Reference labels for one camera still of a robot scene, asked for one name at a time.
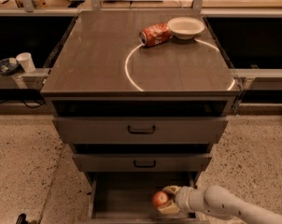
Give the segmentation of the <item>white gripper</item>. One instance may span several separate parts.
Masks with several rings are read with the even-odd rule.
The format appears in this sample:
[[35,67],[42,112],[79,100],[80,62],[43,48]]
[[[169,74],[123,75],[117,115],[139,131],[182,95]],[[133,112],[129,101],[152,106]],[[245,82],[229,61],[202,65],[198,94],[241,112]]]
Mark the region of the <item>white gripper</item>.
[[185,213],[193,213],[194,210],[190,206],[190,195],[194,191],[192,187],[166,186],[162,189],[169,195],[176,195],[175,201],[170,200],[158,207],[158,211],[163,215],[178,214],[180,210]]

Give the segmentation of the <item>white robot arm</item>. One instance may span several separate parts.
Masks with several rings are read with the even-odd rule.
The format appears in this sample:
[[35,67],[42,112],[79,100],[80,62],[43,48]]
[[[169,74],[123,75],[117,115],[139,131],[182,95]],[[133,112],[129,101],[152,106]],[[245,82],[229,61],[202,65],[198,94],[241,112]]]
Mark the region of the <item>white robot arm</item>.
[[221,186],[206,189],[167,186],[156,193],[154,206],[164,215],[201,212],[218,219],[238,217],[246,224],[282,224],[282,216],[247,203]]

